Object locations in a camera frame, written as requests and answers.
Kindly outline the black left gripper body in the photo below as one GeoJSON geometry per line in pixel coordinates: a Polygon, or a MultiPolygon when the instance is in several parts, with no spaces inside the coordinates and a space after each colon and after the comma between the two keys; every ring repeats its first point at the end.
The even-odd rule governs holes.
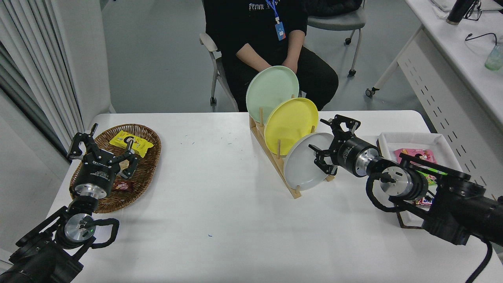
{"type": "Polygon", "coordinates": [[[73,184],[73,191],[110,192],[120,167],[115,156],[102,156],[96,160],[92,155],[84,155],[77,179],[73,184]]]}

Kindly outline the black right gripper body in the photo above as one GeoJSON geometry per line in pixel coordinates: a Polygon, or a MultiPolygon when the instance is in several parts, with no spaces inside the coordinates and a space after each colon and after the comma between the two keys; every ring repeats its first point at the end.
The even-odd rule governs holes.
{"type": "Polygon", "coordinates": [[[366,140],[351,136],[343,138],[335,136],[336,142],[336,163],[352,174],[366,174],[365,161],[366,151],[370,149],[370,143],[366,140]]]}

